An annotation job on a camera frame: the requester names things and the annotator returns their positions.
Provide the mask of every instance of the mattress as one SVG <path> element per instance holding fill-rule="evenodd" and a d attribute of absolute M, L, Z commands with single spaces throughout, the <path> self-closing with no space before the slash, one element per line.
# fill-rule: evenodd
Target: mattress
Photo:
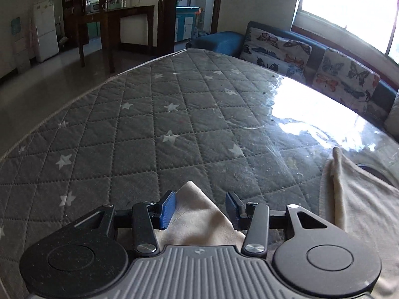
<path fill-rule="evenodd" d="M 318 214 L 331 148 L 358 152 L 374 130 L 309 87 L 233 57 L 188 49 L 145 63 L 54 114 L 3 159 L 0 277 L 22 298 L 27 247 L 104 203 L 128 209 L 190 180 L 223 212 L 234 191 Z M 271 233 L 269 246 L 281 240 Z"/>

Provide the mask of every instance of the black circular disc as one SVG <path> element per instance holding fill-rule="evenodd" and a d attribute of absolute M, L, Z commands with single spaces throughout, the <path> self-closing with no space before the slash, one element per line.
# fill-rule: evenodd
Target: black circular disc
<path fill-rule="evenodd" d="M 128 265 L 125 249 L 96 229 L 64 229 L 29 247 L 19 270 L 44 298 L 87 298 L 113 285 Z"/>
<path fill-rule="evenodd" d="M 272 264 L 288 285 L 318 298 L 361 294 L 381 271 L 378 255 L 337 227 L 302 229 L 276 250 Z"/>
<path fill-rule="evenodd" d="M 308 251 L 307 257 L 315 268 L 325 271 L 341 271 L 353 263 L 352 254 L 335 245 L 315 246 Z"/>
<path fill-rule="evenodd" d="M 47 261 L 60 271 L 78 271 L 92 264 L 94 257 L 93 251 L 86 246 L 64 245 L 53 249 Z"/>

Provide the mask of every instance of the doorway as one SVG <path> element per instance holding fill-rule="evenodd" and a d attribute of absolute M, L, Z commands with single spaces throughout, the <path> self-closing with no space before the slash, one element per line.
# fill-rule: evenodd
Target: doorway
<path fill-rule="evenodd" d="M 186 43 L 217 30 L 221 0 L 159 0 L 160 55 L 184 49 Z"/>

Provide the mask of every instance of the sofa armrest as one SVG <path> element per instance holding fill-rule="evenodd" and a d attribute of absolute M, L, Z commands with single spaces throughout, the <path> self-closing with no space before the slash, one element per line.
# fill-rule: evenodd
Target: sofa armrest
<path fill-rule="evenodd" d="M 389 86 L 383 80 L 380 80 L 370 100 L 377 106 L 383 108 L 387 113 L 390 113 L 396 98 L 396 93 L 397 91 L 393 87 Z"/>
<path fill-rule="evenodd" d="M 188 48 L 200 48 L 233 57 L 239 57 L 245 36 L 233 31 L 225 31 L 192 39 Z"/>

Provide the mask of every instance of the door frame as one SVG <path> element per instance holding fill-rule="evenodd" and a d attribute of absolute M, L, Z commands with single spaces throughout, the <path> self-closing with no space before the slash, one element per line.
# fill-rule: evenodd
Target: door frame
<path fill-rule="evenodd" d="M 217 32 L 219 23 L 221 0 L 213 3 L 211 34 Z M 176 0 L 158 0 L 158 55 L 167 55 L 174 52 L 174 36 L 176 25 Z"/>

